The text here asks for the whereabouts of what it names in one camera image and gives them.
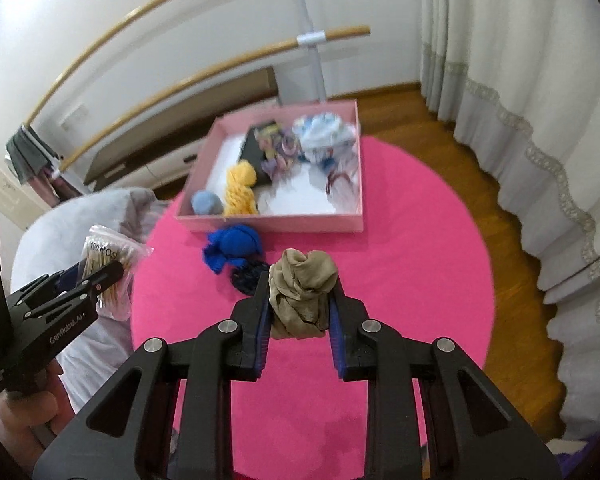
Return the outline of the person's hand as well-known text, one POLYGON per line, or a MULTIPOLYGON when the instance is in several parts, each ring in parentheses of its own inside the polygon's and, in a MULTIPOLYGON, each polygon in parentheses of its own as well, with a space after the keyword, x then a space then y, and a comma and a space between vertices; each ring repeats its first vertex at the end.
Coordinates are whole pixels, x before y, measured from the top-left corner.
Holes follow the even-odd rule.
POLYGON ((33 428, 50 423, 50 430, 59 434, 73 419, 74 411, 68 393, 60 380, 64 370, 56 360, 46 366, 46 385, 24 398, 0 394, 0 441, 27 474, 44 452, 33 428))

